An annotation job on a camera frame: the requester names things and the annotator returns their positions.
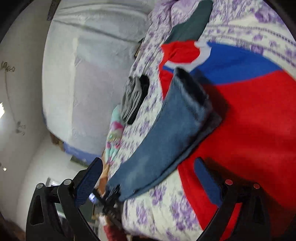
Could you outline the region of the black folded garment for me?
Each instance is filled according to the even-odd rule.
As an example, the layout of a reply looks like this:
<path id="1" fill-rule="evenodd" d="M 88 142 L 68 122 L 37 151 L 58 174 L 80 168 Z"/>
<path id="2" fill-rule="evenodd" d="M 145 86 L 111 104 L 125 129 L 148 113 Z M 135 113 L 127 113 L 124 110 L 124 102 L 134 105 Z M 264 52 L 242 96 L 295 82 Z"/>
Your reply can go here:
<path id="1" fill-rule="evenodd" d="M 136 81 L 137 83 L 140 83 L 140 94 L 137 94 L 137 96 L 133 98 L 133 106 L 127 119 L 128 125 L 132 125 L 135 121 L 140 106 L 142 105 L 149 90 L 149 78 L 146 75 L 142 75 L 140 78 L 137 77 Z"/>

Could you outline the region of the brown orange pillow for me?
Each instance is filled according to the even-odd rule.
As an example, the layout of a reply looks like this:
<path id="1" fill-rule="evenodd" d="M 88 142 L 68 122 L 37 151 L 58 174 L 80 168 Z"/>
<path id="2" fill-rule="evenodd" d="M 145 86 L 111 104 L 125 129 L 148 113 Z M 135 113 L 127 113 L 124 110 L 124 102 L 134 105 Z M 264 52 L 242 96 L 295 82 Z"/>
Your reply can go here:
<path id="1" fill-rule="evenodd" d="M 103 161 L 103 170 L 102 173 L 95 185 L 95 189 L 102 196 L 106 191 L 106 185 L 108 181 L 108 172 L 109 172 L 109 164 Z"/>

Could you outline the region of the blue floral cloth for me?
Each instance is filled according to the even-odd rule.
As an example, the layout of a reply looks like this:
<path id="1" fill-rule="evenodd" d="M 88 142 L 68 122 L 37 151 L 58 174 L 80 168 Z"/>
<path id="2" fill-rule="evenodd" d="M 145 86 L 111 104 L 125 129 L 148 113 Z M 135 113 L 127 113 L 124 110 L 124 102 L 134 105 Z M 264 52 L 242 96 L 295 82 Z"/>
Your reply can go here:
<path id="1" fill-rule="evenodd" d="M 96 154 L 84 152 L 82 150 L 71 147 L 66 142 L 63 143 L 65 153 L 72 156 L 71 161 L 76 162 L 82 166 L 89 166 L 97 157 Z"/>

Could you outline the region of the red track pants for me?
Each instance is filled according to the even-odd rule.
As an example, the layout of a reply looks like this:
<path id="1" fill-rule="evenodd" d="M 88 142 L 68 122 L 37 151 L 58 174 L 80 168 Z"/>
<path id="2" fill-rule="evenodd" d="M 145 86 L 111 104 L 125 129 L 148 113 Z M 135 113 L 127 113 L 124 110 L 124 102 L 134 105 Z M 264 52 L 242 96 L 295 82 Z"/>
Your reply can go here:
<path id="1" fill-rule="evenodd" d="M 267 195 L 271 236 L 295 216 L 295 80 L 260 54 L 194 40 L 162 45 L 159 78 L 167 94 L 173 71 L 196 77 L 221 124 L 178 166 L 187 200 L 201 228 L 217 210 L 194 172 L 202 158 L 228 183 L 250 181 Z"/>

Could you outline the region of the purple floral bed sheet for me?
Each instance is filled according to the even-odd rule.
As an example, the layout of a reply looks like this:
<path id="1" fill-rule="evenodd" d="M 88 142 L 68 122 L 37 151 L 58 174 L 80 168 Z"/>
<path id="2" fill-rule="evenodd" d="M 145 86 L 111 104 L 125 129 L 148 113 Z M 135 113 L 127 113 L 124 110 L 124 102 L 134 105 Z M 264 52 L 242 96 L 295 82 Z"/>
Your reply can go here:
<path id="1" fill-rule="evenodd" d="M 221 240 L 295 217 L 295 40 L 263 1 L 164 1 L 133 65 L 150 86 L 110 163 L 126 231 L 195 240 L 230 189 Z"/>

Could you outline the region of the grey folded garment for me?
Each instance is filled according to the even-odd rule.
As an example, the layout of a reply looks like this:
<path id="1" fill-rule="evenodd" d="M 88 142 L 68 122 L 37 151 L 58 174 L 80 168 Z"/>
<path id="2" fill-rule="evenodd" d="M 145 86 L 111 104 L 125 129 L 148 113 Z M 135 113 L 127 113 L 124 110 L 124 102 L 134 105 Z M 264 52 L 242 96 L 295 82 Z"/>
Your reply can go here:
<path id="1" fill-rule="evenodd" d="M 121 119 L 127 123 L 136 108 L 139 106 L 142 97 L 142 86 L 139 77 L 129 77 L 124 86 L 123 97 L 121 101 Z"/>

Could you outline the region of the floral folded blanket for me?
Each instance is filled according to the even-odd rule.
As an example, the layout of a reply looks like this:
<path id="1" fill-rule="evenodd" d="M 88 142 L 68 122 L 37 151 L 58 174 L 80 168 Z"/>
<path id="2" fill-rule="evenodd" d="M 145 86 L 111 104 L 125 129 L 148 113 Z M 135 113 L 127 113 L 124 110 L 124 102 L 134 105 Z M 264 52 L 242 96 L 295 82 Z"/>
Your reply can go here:
<path id="1" fill-rule="evenodd" d="M 125 129 L 125 122 L 121 118 L 121 105 L 117 105 L 112 112 L 109 131 L 104 149 L 104 161 L 112 165 L 121 146 L 121 139 Z"/>

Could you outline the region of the dark green folded garment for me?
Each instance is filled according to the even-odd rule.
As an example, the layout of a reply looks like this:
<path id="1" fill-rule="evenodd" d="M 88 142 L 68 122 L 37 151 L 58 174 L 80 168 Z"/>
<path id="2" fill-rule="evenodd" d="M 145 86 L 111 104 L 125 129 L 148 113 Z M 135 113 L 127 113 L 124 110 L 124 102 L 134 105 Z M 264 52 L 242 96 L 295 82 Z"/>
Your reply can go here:
<path id="1" fill-rule="evenodd" d="M 175 41 L 199 40 L 209 22 L 213 8 L 212 1 L 200 1 L 195 11 L 183 23 L 175 25 L 165 44 Z"/>

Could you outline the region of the blue denim jeans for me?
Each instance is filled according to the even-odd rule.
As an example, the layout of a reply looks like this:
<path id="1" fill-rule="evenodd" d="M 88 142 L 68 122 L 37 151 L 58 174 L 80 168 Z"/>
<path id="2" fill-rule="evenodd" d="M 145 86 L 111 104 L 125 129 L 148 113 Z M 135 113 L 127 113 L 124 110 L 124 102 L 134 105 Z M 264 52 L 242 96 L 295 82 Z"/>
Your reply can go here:
<path id="1" fill-rule="evenodd" d="M 221 123 L 198 80 L 176 68 L 161 110 L 130 158 L 108 180 L 106 191 L 120 185 L 120 202 L 148 192 Z"/>

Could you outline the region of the red sleeve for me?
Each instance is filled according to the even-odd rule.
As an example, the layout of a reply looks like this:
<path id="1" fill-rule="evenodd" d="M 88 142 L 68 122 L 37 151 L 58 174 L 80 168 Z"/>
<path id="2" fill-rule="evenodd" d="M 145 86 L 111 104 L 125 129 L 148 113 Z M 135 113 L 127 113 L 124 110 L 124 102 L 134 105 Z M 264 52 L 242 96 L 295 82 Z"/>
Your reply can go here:
<path id="1" fill-rule="evenodd" d="M 103 227 L 108 241 L 127 241 L 126 233 L 115 225 L 105 225 Z"/>

